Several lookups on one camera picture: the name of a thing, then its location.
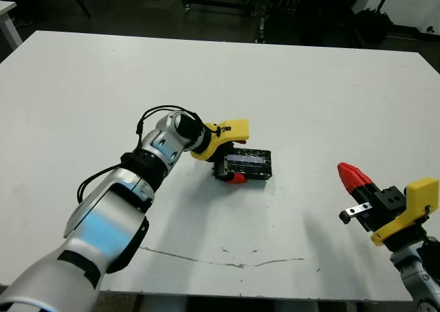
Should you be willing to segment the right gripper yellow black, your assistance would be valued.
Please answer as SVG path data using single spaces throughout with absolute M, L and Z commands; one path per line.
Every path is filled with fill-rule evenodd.
M 344 224 L 356 219 L 375 245 L 412 245 L 426 237 L 422 224 L 439 207 L 439 181 L 430 177 L 406 186 L 379 189 L 359 168 L 341 162 L 338 174 L 357 205 L 339 214 Z

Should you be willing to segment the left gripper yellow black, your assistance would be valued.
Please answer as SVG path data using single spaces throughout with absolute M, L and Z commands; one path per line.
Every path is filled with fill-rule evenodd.
M 246 144 L 249 139 L 248 119 L 226 120 L 220 124 L 206 123 L 190 154 L 199 161 L 214 164 L 214 177 L 231 184 L 246 183 L 244 174 L 228 169 L 227 156 L 234 150 L 234 143 Z

